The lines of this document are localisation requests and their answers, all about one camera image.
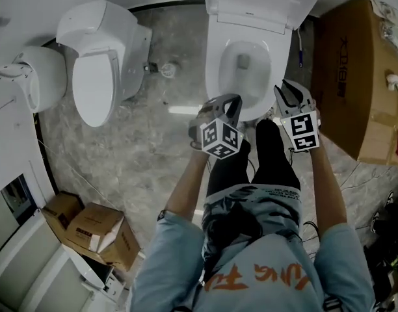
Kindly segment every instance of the small cardboard box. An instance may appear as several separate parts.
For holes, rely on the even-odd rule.
[[[42,213],[56,237],[63,242],[69,223],[82,211],[77,196],[61,192],[42,209]]]
[[[140,246],[120,211],[90,203],[70,223],[64,244],[79,254],[124,272],[131,268]]]
[[[396,165],[398,51],[382,38],[370,0],[351,0],[315,25],[312,97],[321,132],[357,161]]]

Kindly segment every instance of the toilet tank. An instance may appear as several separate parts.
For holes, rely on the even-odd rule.
[[[131,48],[136,28],[137,19],[128,10],[106,0],[95,0],[63,15],[56,41],[76,50],[80,57],[108,49],[121,55],[126,47]]]

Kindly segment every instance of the gray tile floor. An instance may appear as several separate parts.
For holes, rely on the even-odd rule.
[[[41,114],[44,142],[49,163],[61,190],[79,194],[84,202],[113,204],[127,215],[140,245],[150,241],[159,211],[183,172],[189,154],[187,126],[192,116],[171,114],[173,105],[198,106],[206,100],[205,57],[207,14],[204,5],[160,8],[135,14],[139,23],[153,29],[150,60],[162,66],[177,62],[181,69],[173,79],[161,74],[145,78],[139,93],[122,103],[102,127],[91,128],[76,111],[72,89],[62,101]],[[297,34],[293,34],[286,78],[310,87],[312,73],[313,23],[304,22],[301,31],[304,67],[299,68]],[[69,76],[76,54],[64,50]],[[282,133],[285,149],[291,146]],[[398,193],[398,168],[358,163],[324,138],[334,173],[348,208],[349,222],[358,230],[363,243],[373,234],[365,226],[383,204],[390,189]],[[250,154],[258,167],[255,150]],[[293,156],[302,186],[304,220],[315,222],[313,176],[310,156]],[[201,209],[207,179],[202,181]],[[200,223],[196,216],[195,223]],[[310,226],[302,228],[302,238],[314,256],[318,240]],[[131,271],[132,276],[140,260]]]

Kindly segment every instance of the t-shirt sleeve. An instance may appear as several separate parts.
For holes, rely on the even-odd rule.
[[[325,293],[338,298],[344,311],[370,311],[375,296],[359,238],[347,224],[328,229],[315,257]]]
[[[169,312],[198,284],[203,269],[203,231],[167,211],[131,287],[131,312]]]

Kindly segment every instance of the forearm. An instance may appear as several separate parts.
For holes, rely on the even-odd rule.
[[[182,177],[167,201],[166,210],[182,216],[189,221],[192,220],[196,204],[198,203],[200,184],[208,158],[209,155],[201,151],[194,151],[192,153]]]
[[[328,160],[323,143],[312,149],[313,183],[319,238],[325,231],[339,223],[347,222],[347,212],[342,193]]]

